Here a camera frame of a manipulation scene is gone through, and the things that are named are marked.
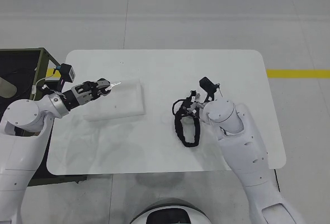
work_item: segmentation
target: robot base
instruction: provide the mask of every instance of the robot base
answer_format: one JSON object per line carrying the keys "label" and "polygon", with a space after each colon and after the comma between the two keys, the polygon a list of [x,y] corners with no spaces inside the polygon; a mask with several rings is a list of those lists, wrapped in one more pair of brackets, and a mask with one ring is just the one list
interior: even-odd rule
{"label": "robot base", "polygon": [[191,223],[211,224],[205,213],[180,199],[165,199],[137,215],[131,224]]}

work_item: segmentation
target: yellow floor line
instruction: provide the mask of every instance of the yellow floor line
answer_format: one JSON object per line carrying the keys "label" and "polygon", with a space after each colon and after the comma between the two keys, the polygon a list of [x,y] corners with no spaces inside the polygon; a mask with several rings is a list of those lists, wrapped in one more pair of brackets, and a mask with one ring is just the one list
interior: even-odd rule
{"label": "yellow floor line", "polygon": [[[53,68],[47,70],[47,77],[53,74]],[[60,74],[57,71],[52,77],[59,78]],[[330,78],[330,70],[267,70],[268,78]]]}

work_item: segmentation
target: cable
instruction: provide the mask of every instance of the cable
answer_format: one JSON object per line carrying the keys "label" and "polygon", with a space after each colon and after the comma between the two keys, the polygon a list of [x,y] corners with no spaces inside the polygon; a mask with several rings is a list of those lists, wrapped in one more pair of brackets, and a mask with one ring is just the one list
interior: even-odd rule
{"label": "cable", "polygon": [[38,80],[37,82],[36,82],[36,84],[34,84],[33,86],[35,87],[35,93],[34,93],[34,95],[33,95],[33,101],[35,100],[35,98],[36,98],[36,93],[37,93],[37,84],[40,82],[40,81],[42,81],[42,80],[45,80],[46,78],[51,78],[52,76],[54,76],[55,75],[55,71],[56,71],[56,69],[54,69],[53,70],[53,74],[50,76],[50,77],[44,77],[44,78],[41,78],[40,80]]}
{"label": "cable", "polygon": [[179,100],[177,100],[176,102],[174,102],[173,103],[173,105],[172,105],[172,114],[175,116],[175,112],[174,112],[174,107],[175,107],[175,105],[178,103],[178,102],[181,102],[181,101],[185,101],[186,99],[179,99]]}

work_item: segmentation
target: floor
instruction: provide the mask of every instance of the floor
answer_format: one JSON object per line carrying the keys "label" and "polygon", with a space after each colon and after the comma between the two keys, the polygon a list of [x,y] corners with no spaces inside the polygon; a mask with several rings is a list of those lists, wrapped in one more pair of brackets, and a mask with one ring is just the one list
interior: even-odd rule
{"label": "floor", "polygon": [[[330,69],[330,0],[0,0],[0,48],[255,49],[268,69]],[[330,80],[269,79],[287,163],[280,190],[307,223],[330,224]],[[181,198],[213,223],[250,223],[230,171],[91,176],[30,187],[24,223],[129,223]]]}

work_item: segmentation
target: white foam block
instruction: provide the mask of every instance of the white foam block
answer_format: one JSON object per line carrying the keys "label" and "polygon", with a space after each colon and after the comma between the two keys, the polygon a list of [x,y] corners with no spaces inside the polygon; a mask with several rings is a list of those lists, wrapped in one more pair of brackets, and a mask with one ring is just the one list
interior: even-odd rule
{"label": "white foam block", "polygon": [[87,108],[83,118],[89,122],[145,114],[140,80],[121,81],[109,95],[90,102]]}

